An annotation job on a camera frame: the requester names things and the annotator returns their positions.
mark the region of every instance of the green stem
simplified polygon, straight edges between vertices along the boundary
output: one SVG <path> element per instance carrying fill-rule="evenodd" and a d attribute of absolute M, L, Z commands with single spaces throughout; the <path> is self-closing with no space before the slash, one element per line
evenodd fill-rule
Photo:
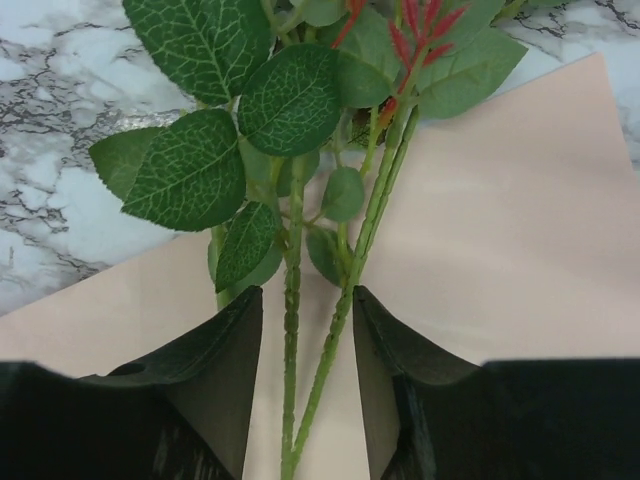
<path fill-rule="evenodd" d="M 338 224 L 338 256 L 340 264 L 344 266 L 344 273 L 348 273 L 351 268 L 351 255 L 349 254 L 349 229 L 346 223 Z"/>
<path fill-rule="evenodd" d="M 364 157 L 362 166 L 360 167 L 360 176 L 362 178 L 367 176 L 369 170 L 371 170 L 371 164 L 373 163 L 373 157 L 376 154 L 376 148 L 378 147 L 378 106 L 371 109 L 371 118 L 369 120 L 369 143 L 367 144 L 367 154 Z"/>
<path fill-rule="evenodd" d="M 278 21 L 278 17 L 273 11 L 271 0 L 260 0 L 260 4 L 262 5 L 264 14 L 267 16 L 267 20 L 269 20 L 271 33 L 273 33 L 276 37 L 279 37 L 285 46 L 291 45 L 293 42 L 291 41 L 291 38 L 289 38 L 289 35 L 280 31 L 280 22 Z"/>
<path fill-rule="evenodd" d="M 310 4 L 310 0 L 302 0 L 293 11 L 293 15 L 279 29 L 279 35 L 286 35 L 302 22 L 302 15 Z"/>
<path fill-rule="evenodd" d="M 220 252 L 222 251 L 222 245 L 227 235 L 224 229 L 224 225 L 217 225 L 211 229 L 211 234 L 216 243 L 216 258 L 220 258 Z M 218 304 L 218 310 L 222 310 L 224 307 L 231 303 L 231 292 L 227 288 L 216 295 L 216 302 Z"/>
<path fill-rule="evenodd" d="M 373 187 L 373 193 L 367 205 L 365 220 L 360 229 L 360 235 L 358 236 L 358 241 L 356 243 L 349 276 L 345 287 L 342 289 L 340 299 L 336 304 L 336 309 L 329 327 L 329 334 L 325 339 L 320 362 L 316 369 L 316 375 L 311 387 L 311 393 L 300 422 L 300 429 L 298 431 L 298 436 L 293 450 L 294 466 L 297 466 L 300 461 L 304 445 L 309 438 L 311 425 L 313 424 L 313 419 L 318 409 L 324 386 L 338 351 L 340 335 L 344 330 L 349 310 L 351 309 L 353 289 L 360 282 L 360 276 L 364 269 L 369 249 L 371 248 L 373 240 L 372 234 L 374 233 L 376 226 L 379 224 L 380 218 L 384 212 L 384 205 L 386 205 L 386 202 L 383 204 L 382 196 L 385 190 L 388 190 L 387 181 L 393 169 L 396 153 L 397 151 L 401 151 L 400 146 L 404 132 L 404 119 L 407 115 L 407 110 L 407 103 L 400 103 L 395 120 L 389 128 L 389 134 L 387 136 L 380 170 Z"/>
<path fill-rule="evenodd" d="M 400 167 L 402 167 L 402 163 L 404 162 L 404 157 L 407 155 L 407 150 L 409 148 L 409 142 L 411 141 L 411 137 L 418 126 L 418 122 L 420 120 L 420 111 L 418 107 L 413 107 L 411 110 L 411 114 L 409 115 L 409 119 L 407 120 L 407 125 L 405 126 L 404 132 L 402 133 L 402 140 L 400 142 L 400 146 L 396 151 L 396 155 L 393 159 L 393 164 L 391 166 L 391 171 L 389 172 L 389 177 L 387 178 L 387 183 L 385 184 L 384 190 L 382 192 L 382 198 L 380 199 L 379 210 L 380 214 L 376 217 L 375 222 L 373 224 L 373 228 L 371 230 L 371 234 L 369 236 L 369 244 L 367 245 L 366 252 L 368 253 L 371 250 L 373 245 L 373 239 L 378 231 L 378 227 L 380 226 L 380 221 L 382 220 L 382 214 L 387 208 L 387 203 L 389 202 L 389 197 L 391 197 L 391 192 L 393 191 L 393 186 L 396 183 L 396 179 L 398 178 L 398 173 L 400 172 Z"/>
<path fill-rule="evenodd" d="M 313 218 L 311 220 L 309 220 L 309 224 L 310 225 L 315 225 L 315 223 L 320 220 L 322 217 L 324 217 L 324 210 L 320 210 L 318 213 L 316 213 Z"/>
<path fill-rule="evenodd" d="M 305 43 L 316 43 L 316 34 L 318 33 L 318 29 L 312 25 L 307 25 L 307 28 L 304 31 L 304 42 Z"/>
<path fill-rule="evenodd" d="M 394 2 L 394 14 L 395 20 L 394 23 L 396 27 L 400 28 L 402 26 L 402 0 L 396 0 Z"/>
<path fill-rule="evenodd" d="M 300 256 L 302 250 L 305 157 L 293 159 L 289 196 L 289 248 L 285 277 L 284 402 L 282 414 L 281 480 L 292 480 L 293 428 L 296 403 L 296 358 L 298 355 L 298 310 L 300 308 Z"/>

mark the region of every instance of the serrated leaf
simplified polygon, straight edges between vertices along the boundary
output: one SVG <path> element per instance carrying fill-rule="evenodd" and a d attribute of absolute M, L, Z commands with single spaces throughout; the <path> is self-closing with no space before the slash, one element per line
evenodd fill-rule
<path fill-rule="evenodd" d="M 232 220 L 216 267 L 216 292 L 249 275 L 273 245 L 278 223 L 271 208 L 249 202 Z"/>
<path fill-rule="evenodd" d="M 341 265 L 338 254 L 338 234 L 322 227 L 312 227 L 306 236 L 307 252 L 316 270 L 336 287 L 340 287 Z"/>
<path fill-rule="evenodd" d="M 364 183 L 352 167 L 338 167 L 329 176 L 322 197 L 324 216 L 334 222 L 348 222 L 364 205 Z"/>
<path fill-rule="evenodd" d="M 235 298 L 252 285 L 260 287 L 267 283 L 273 277 L 284 259 L 282 251 L 274 243 L 258 266 L 246 277 L 235 285 L 229 287 L 231 297 Z M 209 267 L 209 276 L 215 285 L 216 269 L 218 267 L 218 253 L 215 239 L 211 239 L 207 249 L 207 264 Z"/>
<path fill-rule="evenodd" d="M 420 113 L 451 118 L 478 105 L 502 85 L 526 52 L 508 35 L 486 28 L 467 48 L 421 72 Z"/>
<path fill-rule="evenodd" d="M 466 48 L 474 42 L 480 32 L 491 25 L 495 16 L 504 7 L 504 2 L 505 0 L 445 0 L 445 8 L 443 8 L 445 14 L 465 5 L 469 5 L 469 8 L 435 45 L 453 44 L 453 48 L 445 56 L 452 56 Z"/>
<path fill-rule="evenodd" d="M 320 152 L 314 150 L 313 152 L 305 153 L 303 156 L 305 157 L 305 164 L 302 181 L 306 185 L 313 178 L 320 166 Z M 278 181 L 276 183 L 276 194 L 280 198 L 291 195 L 292 168 L 293 159 L 285 159 L 280 168 L 280 174 L 278 175 Z"/>
<path fill-rule="evenodd" d="M 314 27 L 326 27 L 347 13 L 345 0 L 290 0 L 294 7 L 305 3 L 302 19 Z"/>
<path fill-rule="evenodd" d="M 271 29 L 258 0 L 124 0 L 160 70 L 208 105 L 239 95 L 269 58 Z"/>
<path fill-rule="evenodd" d="M 274 243 L 258 264 L 258 266 L 246 277 L 231 287 L 233 296 L 241 294 L 252 285 L 260 287 L 273 277 L 283 260 L 282 250 Z"/>
<path fill-rule="evenodd" d="M 151 140 L 165 129 L 141 128 L 116 133 L 89 147 L 89 156 L 102 183 L 123 202 L 138 175 Z"/>
<path fill-rule="evenodd" d="M 231 218 L 245 193 L 231 116 L 219 109 L 198 110 L 151 140 L 122 211 L 195 232 Z"/>
<path fill-rule="evenodd" d="M 247 180 L 255 183 L 267 183 L 271 178 L 271 159 L 256 147 L 251 145 L 246 138 L 241 138 L 238 142 L 244 172 Z"/>
<path fill-rule="evenodd" d="M 346 19 L 322 29 L 318 41 L 331 45 Z M 343 106 L 367 108 L 379 105 L 391 95 L 400 71 L 387 20 L 366 6 L 338 47 L 338 81 Z"/>
<path fill-rule="evenodd" d="M 340 120 L 337 57 L 320 45 L 291 45 L 256 71 L 238 106 L 240 131 L 253 146 L 282 157 L 322 146 Z"/>

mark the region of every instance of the green leaf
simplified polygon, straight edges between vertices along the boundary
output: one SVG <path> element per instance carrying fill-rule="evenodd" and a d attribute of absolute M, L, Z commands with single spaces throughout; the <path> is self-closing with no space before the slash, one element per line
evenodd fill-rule
<path fill-rule="evenodd" d="M 249 202 L 233 219 L 216 267 L 216 292 L 249 275 L 269 252 L 278 230 L 271 208 Z"/>
<path fill-rule="evenodd" d="M 251 145 L 246 138 L 241 138 L 238 142 L 244 172 L 247 180 L 255 183 L 268 183 L 271 179 L 271 159 L 256 147 Z"/>
<path fill-rule="evenodd" d="M 453 43 L 453 48 L 446 56 L 452 56 L 474 42 L 476 36 L 491 25 L 504 7 L 504 2 L 505 0 L 445 0 L 445 13 L 469 5 L 451 30 L 437 42 L 438 45 Z"/>
<path fill-rule="evenodd" d="M 346 18 L 322 29 L 318 41 L 331 45 Z M 392 92 L 400 71 L 387 20 L 367 6 L 338 48 L 338 82 L 342 105 L 367 108 L 379 105 Z"/>
<path fill-rule="evenodd" d="M 258 0 L 124 0 L 160 70 L 208 105 L 239 95 L 269 58 L 271 29 Z"/>
<path fill-rule="evenodd" d="M 122 211 L 174 230 L 200 231 L 231 218 L 245 193 L 231 116 L 199 110 L 151 140 Z"/>
<path fill-rule="evenodd" d="M 100 180 L 123 202 L 138 175 L 151 140 L 165 130 L 149 127 L 116 133 L 89 147 L 89 156 Z"/>
<path fill-rule="evenodd" d="M 207 266 L 209 267 L 209 278 L 213 284 L 216 284 L 216 270 L 218 269 L 218 248 L 216 246 L 216 237 L 211 232 L 211 240 L 207 247 Z"/>
<path fill-rule="evenodd" d="M 258 150 L 295 157 L 322 146 L 340 120 L 338 53 L 291 45 L 249 79 L 238 105 L 240 131 Z"/>
<path fill-rule="evenodd" d="M 273 277 L 283 260 L 282 250 L 275 243 L 271 245 L 271 248 L 258 264 L 258 266 L 246 277 L 240 280 L 235 285 L 228 287 L 231 293 L 231 297 L 235 298 L 244 292 L 252 285 L 260 287 L 267 283 L 271 277 Z M 207 249 L 207 264 L 209 266 L 209 276 L 211 281 L 215 285 L 216 283 L 216 270 L 218 268 L 218 253 L 216 248 L 215 239 L 211 239 L 209 247 Z"/>
<path fill-rule="evenodd" d="M 348 222 L 364 205 L 364 183 L 352 167 L 338 167 L 329 176 L 322 197 L 324 216 L 334 222 Z"/>
<path fill-rule="evenodd" d="M 275 243 L 271 245 L 271 248 L 258 264 L 258 266 L 246 277 L 236 283 L 231 289 L 233 290 L 233 296 L 241 294 L 245 289 L 252 285 L 260 287 L 271 280 L 283 260 L 282 250 Z"/>
<path fill-rule="evenodd" d="M 336 287 L 340 287 L 340 271 L 344 269 L 338 254 L 338 234 L 322 227 L 312 227 L 306 236 L 307 252 L 316 270 Z"/>
<path fill-rule="evenodd" d="M 320 152 L 318 150 L 314 150 L 313 152 L 304 154 L 304 157 L 306 157 L 306 162 L 304 165 L 304 176 L 302 178 L 306 185 L 313 178 L 320 166 Z M 276 193 L 280 198 L 288 197 L 291 194 L 291 180 L 293 177 L 292 168 L 293 159 L 285 159 L 282 163 L 282 168 L 280 168 L 278 182 L 276 183 Z"/>
<path fill-rule="evenodd" d="M 464 50 L 441 57 L 418 80 L 420 111 L 430 118 L 451 118 L 493 94 L 527 53 L 508 35 L 486 28 Z"/>
<path fill-rule="evenodd" d="M 347 13 L 345 0 L 290 0 L 294 7 L 305 3 L 302 19 L 314 27 L 326 27 Z"/>

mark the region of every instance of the marble surface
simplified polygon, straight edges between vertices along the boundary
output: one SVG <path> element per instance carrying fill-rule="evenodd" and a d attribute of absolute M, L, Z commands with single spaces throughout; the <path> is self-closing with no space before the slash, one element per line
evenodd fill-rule
<path fill-rule="evenodd" d="M 504 29 L 530 52 L 502 90 L 605 55 L 640 172 L 640 2 L 582 0 Z M 174 237 L 119 213 L 87 148 L 190 105 L 141 49 L 119 0 L 0 2 L 0 315 Z"/>

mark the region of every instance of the red leaf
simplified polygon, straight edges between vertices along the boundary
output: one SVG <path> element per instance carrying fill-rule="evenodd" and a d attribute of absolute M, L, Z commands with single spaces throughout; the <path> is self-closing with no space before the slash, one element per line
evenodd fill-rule
<path fill-rule="evenodd" d="M 424 30 L 423 35 L 427 35 L 431 30 L 431 25 L 435 22 L 438 13 L 442 9 L 442 0 L 428 0 L 427 8 L 424 11 Z"/>
<path fill-rule="evenodd" d="M 356 24 L 356 20 L 358 20 L 360 13 L 362 13 L 365 3 L 367 3 L 366 0 L 349 0 L 349 6 L 353 7 L 354 10 L 347 19 L 347 23 L 344 24 L 344 27 L 342 27 L 342 30 L 340 30 L 340 33 L 331 44 L 331 48 L 338 48 L 338 46 L 344 41 L 345 37 Z"/>
<path fill-rule="evenodd" d="M 393 48 L 402 59 L 402 63 L 407 67 L 407 70 L 411 68 L 411 62 L 409 60 L 409 42 L 404 38 L 404 35 L 398 27 L 395 26 L 393 20 L 389 20 L 389 31 L 391 32 L 391 40 L 393 41 Z"/>
<path fill-rule="evenodd" d="M 444 45 L 440 45 L 439 47 L 434 48 L 427 54 L 427 56 L 424 59 L 424 62 L 422 62 L 422 66 L 426 67 L 427 65 L 431 65 L 433 62 L 435 62 L 438 58 L 440 58 L 442 55 L 447 53 L 452 48 L 453 48 L 453 43 L 446 43 Z"/>
<path fill-rule="evenodd" d="M 418 0 L 402 0 L 402 16 L 405 22 L 413 32 L 413 38 L 416 40 L 420 36 L 420 27 L 418 27 L 418 15 L 420 14 L 420 6 Z"/>
<path fill-rule="evenodd" d="M 455 23 L 460 19 L 462 14 L 467 11 L 468 8 L 469 8 L 469 5 L 465 5 L 445 15 L 445 17 L 442 20 L 440 20 L 438 24 L 434 27 L 432 38 L 433 39 L 440 38 L 444 34 L 446 34 L 449 30 L 451 30 L 451 27 L 455 25 Z"/>

